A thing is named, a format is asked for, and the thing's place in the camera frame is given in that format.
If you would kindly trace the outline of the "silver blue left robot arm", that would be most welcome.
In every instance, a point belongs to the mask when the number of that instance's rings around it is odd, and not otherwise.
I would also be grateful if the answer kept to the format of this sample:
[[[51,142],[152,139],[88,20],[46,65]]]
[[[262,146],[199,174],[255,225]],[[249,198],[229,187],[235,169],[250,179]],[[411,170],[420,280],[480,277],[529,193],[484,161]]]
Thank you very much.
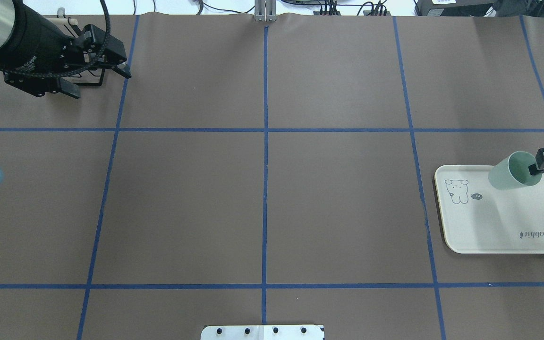
[[[0,72],[4,82],[34,97],[62,93],[81,97],[84,72],[114,71],[131,78],[124,43],[112,36],[111,17],[100,1],[104,29],[78,28],[71,18],[47,18],[22,0],[0,0]]]

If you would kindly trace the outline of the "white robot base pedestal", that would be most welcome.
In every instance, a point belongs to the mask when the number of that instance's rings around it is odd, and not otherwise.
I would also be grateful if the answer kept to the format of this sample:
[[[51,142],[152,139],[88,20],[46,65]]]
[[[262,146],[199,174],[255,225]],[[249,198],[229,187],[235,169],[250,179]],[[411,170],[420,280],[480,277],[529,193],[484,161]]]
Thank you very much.
[[[324,340],[323,325],[212,325],[204,327],[201,340]]]

